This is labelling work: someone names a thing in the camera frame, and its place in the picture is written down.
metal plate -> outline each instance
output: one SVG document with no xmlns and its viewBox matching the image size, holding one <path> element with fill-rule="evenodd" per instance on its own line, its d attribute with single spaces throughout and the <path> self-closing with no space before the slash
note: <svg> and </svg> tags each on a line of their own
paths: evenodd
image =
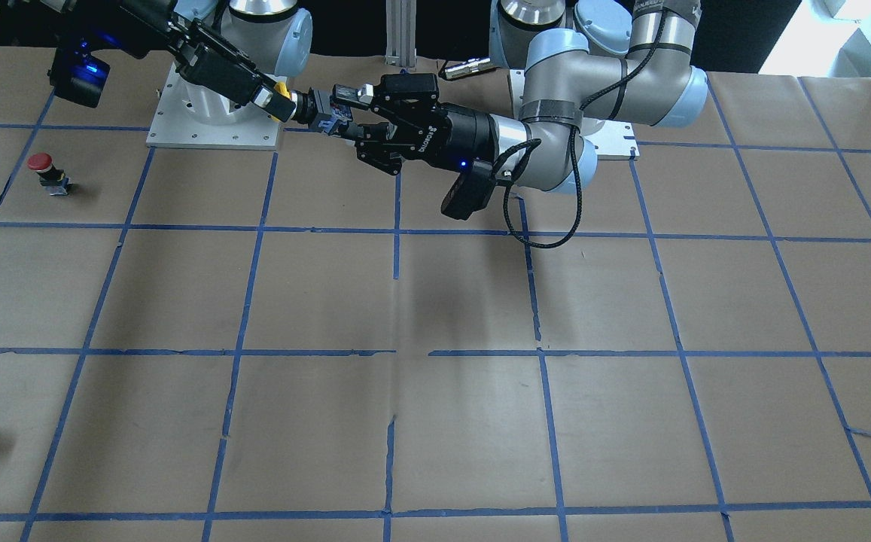
<svg viewBox="0 0 871 542">
<path fill-rule="evenodd" d="M 187 112 L 178 81 L 181 76 L 170 69 L 164 83 L 157 113 L 147 134 L 148 147 L 159 148 L 235 148 L 236 150 L 274 151 L 283 123 L 271 120 L 263 110 L 251 108 L 245 119 L 228 126 L 199 123 Z"/>
<path fill-rule="evenodd" d="M 512 117 L 518 119 L 519 110 L 522 109 L 522 89 L 525 89 L 525 72 L 521 69 L 510 69 L 508 88 L 512 95 Z M 635 143 L 632 123 L 583 119 L 582 133 L 584 138 L 596 145 L 600 160 L 639 158 L 639 145 Z"/>
</svg>

black background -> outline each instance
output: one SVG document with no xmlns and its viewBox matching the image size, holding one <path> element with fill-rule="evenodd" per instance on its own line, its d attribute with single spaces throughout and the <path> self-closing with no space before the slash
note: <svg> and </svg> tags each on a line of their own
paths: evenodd
<svg viewBox="0 0 871 542">
<path fill-rule="evenodd" d="M 617 0 L 632 9 L 632 0 Z M 385 52 L 385 0 L 300 0 L 315 21 L 312 52 L 372 56 Z M 702 0 L 693 64 L 710 72 L 758 72 L 799 0 Z M 487 0 L 418 0 L 418 55 L 488 56 Z M 0 45 L 53 46 L 57 17 L 33 3 L 0 15 Z"/>
</svg>

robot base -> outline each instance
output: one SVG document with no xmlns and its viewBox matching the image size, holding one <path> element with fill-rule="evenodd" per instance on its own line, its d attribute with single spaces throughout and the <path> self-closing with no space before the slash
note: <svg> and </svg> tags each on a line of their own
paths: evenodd
<svg viewBox="0 0 871 542">
<path fill-rule="evenodd" d="M 518 119 L 519 110 L 522 109 L 522 89 L 525 89 L 525 73 L 521 69 L 508 71 L 508 89 L 512 95 L 512 117 Z M 632 123 L 583 119 L 583 128 L 580 132 L 584 138 L 596 145 L 600 160 L 639 158 L 639 145 L 635 143 Z"/>
<path fill-rule="evenodd" d="M 185 82 L 170 69 L 164 83 L 157 113 L 147 134 L 148 147 L 157 148 L 235 148 L 235 150 L 275 151 L 283 124 L 271 120 L 253 105 L 239 112 L 239 120 L 228 124 L 205 124 L 187 111 Z"/>
</svg>

red button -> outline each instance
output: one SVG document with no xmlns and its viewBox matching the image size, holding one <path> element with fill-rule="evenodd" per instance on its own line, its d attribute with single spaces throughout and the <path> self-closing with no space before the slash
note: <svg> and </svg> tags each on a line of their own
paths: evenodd
<svg viewBox="0 0 871 542">
<path fill-rule="evenodd" d="M 35 154 L 26 161 L 26 167 L 29 167 L 36 172 L 47 171 L 47 169 L 50 169 L 50 164 L 53 164 L 53 158 L 50 158 L 50 155 L 47 154 L 47 152 Z"/>
</svg>

small object with red top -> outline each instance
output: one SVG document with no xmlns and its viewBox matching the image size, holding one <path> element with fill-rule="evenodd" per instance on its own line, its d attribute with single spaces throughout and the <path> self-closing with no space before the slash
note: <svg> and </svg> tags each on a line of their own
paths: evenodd
<svg viewBox="0 0 871 542">
<path fill-rule="evenodd" d="M 64 175 L 63 169 L 54 167 L 53 158 L 47 152 L 35 154 L 26 161 L 26 167 L 40 175 L 40 185 L 51 196 L 66 196 L 73 188 L 71 179 Z"/>
</svg>

